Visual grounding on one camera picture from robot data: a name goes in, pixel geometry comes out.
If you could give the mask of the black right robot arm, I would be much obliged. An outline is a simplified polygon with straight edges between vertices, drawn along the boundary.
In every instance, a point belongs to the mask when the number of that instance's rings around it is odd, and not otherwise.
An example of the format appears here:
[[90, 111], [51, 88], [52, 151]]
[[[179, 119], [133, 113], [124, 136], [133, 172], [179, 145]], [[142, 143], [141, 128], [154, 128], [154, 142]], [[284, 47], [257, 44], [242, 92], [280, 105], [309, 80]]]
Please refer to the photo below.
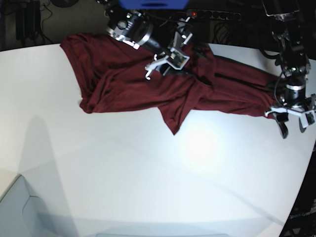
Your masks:
[[113, 39], [138, 50], [148, 50], [153, 59], [145, 66], [145, 78], [152, 72], [162, 75], [183, 70], [190, 57], [183, 51], [191, 40], [190, 17], [174, 19], [158, 16], [150, 10], [165, 7], [164, 2], [144, 2], [140, 7], [127, 9], [120, 0], [100, 0], [104, 15], [109, 18], [106, 31]]

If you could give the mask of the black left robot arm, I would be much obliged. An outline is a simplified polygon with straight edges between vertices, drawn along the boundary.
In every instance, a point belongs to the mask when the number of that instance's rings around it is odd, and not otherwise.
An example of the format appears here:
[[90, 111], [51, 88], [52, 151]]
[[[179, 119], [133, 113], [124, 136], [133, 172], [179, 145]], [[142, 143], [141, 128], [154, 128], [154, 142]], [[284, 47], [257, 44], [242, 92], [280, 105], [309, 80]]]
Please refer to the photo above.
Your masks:
[[275, 103], [265, 112], [265, 116], [273, 116], [285, 139], [288, 136], [286, 122], [289, 115], [299, 119], [302, 133], [316, 122], [316, 96], [306, 96], [311, 64], [303, 45], [298, 2], [264, 0], [262, 4], [266, 15], [275, 19], [272, 35], [279, 45], [279, 54], [266, 54], [265, 57], [274, 59], [275, 64], [281, 67], [277, 80], [267, 84], [273, 91]]

